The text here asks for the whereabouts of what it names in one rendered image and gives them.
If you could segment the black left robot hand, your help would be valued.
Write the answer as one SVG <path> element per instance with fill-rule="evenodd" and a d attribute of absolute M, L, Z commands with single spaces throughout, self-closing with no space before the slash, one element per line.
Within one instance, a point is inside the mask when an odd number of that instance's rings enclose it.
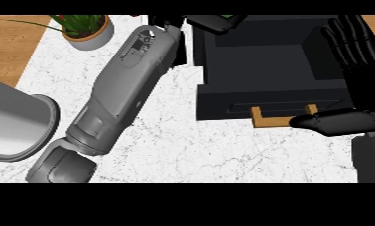
<path fill-rule="evenodd" d="M 221 15 L 149 15 L 147 24 L 159 27 L 165 25 L 180 27 L 183 23 L 187 23 L 193 27 L 223 35 L 239 26 L 245 18 L 246 15 L 234 15 L 231 18 L 224 18 Z"/>

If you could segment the dark grey open drawer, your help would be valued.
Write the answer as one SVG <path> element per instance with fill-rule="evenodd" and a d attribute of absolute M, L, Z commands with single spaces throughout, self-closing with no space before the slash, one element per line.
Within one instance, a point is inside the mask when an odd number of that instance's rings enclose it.
<path fill-rule="evenodd" d="M 251 91 L 341 89 L 341 69 L 320 34 L 326 15 L 251 15 L 223 35 L 193 29 L 205 83 Z"/>

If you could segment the green leafy plant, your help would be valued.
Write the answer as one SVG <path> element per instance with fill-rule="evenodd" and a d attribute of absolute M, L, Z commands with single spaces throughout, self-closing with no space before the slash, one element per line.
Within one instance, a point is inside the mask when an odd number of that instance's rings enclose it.
<path fill-rule="evenodd" d="M 7 22 L 41 26 L 75 40 L 96 36 L 107 24 L 107 15 L 50 15 L 50 18 L 60 25 L 60 29 L 31 21 L 7 19 Z"/>

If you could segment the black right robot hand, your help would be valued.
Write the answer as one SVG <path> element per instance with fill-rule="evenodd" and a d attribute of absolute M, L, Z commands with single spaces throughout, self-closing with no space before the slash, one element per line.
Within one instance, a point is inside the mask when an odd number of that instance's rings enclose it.
<path fill-rule="evenodd" d="M 360 15 L 330 18 L 320 33 L 342 69 L 354 108 L 299 115 L 288 123 L 326 137 L 375 132 L 375 34 Z"/>

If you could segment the grey plant pot orange rim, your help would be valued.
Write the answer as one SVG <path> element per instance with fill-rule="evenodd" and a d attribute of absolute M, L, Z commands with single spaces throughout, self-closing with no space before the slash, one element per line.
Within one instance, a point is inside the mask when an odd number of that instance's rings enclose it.
<path fill-rule="evenodd" d="M 65 35 L 70 45 L 81 51 L 93 51 L 99 49 L 110 40 L 113 35 L 113 24 L 109 16 L 103 16 L 103 24 L 99 30 L 84 38 L 72 38 Z"/>

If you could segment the large grey round container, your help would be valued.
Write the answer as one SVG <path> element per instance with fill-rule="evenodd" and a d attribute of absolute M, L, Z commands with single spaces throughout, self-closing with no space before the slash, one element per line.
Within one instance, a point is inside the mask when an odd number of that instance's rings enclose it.
<path fill-rule="evenodd" d="M 31 157 L 50 141 L 60 121 L 56 101 L 0 83 L 0 162 Z"/>

